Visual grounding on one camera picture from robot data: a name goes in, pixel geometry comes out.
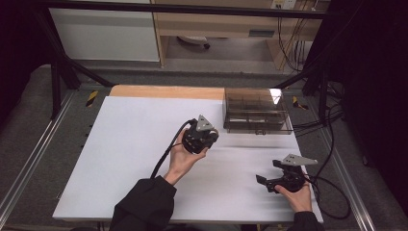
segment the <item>person's right hand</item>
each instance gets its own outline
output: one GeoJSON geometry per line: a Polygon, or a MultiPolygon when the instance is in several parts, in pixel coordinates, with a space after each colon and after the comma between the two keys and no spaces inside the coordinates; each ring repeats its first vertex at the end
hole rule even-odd
{"type": "Polygon", "coordinates": [[[205,147],[198,154],[191,154],[182,144],[183,135],[187,129],[184,129],[177,137],[176,144],[170,151],[170,166],[165,175],[165,180],[171,185],[175,185],[192,166],[200,159],[206,156],[208,147],[205,147]]]}
{"type": "Polygon", "coordinates": [[[306,181],[302,189],[298,192],[289,192],[280,185],[275,186],[275,189],[286,197],[295,213],[305,211],[313,212],[309,187],[309,182],[306,181]]]}

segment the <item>person's left hand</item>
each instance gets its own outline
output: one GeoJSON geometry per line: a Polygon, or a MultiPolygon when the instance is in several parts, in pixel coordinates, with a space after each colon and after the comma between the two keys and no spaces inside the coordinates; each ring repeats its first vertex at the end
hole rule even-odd
{"type": "Polygon", "coordinates": [[[198,154],[191,154],[182,144],[182,138],[187,129],[184,129],[177,137],[176,143],[170,151],[170,167],[165,179],[171,185],[175,185],[192,166],[206,156],[208,147],[205,147],[198,154]]]}

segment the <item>white tabletop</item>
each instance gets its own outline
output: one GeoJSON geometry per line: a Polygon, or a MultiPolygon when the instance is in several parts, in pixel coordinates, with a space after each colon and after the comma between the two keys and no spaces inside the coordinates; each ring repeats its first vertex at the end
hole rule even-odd
{"type": "MultiPolygon", "coordinates": [[[[300,155],[294,136],[229,134],[222,128],[222,101],[142,97],[105,98],[53,218],[109,220],[115,204],[148,178],[175,133],[204,115],[219,131],[207,157],[177,184],[174,222],[271,223],[293,221],[281,194],[255,175],[280,178],[272,160],[300,155]]],[[[166,173],[169,157],[158,175],[166,173]]],[[[313,198],[313,209],[322,222],[313,198]]]]}

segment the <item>black jacket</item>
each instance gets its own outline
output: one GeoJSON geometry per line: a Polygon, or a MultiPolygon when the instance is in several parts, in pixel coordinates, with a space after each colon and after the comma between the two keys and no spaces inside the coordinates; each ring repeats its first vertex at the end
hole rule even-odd
{"type": "MultiPolygon", "coordinates": [[[[141,179],[115,206],[111,231],[163,230],[173,214],[176,189],[161,176],[141,179]]],[[[312,212],[294,214],[290,231],[324,230],[312,212]]]]}

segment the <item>wrist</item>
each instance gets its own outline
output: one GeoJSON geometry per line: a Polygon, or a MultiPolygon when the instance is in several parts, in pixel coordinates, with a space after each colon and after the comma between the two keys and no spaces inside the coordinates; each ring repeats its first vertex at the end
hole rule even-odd
{"type": "Polygon", "coordinates": [[[163,178],[165,178],[170,185],[174,186],[182,177],[183,175],[180,173],[168,171],[163,178]]]}
{"type": "Polygon", "coordinates": [[[296,213],[300,212],[313,212],[312,206],[298,206],[293,208],[296,213]]]}

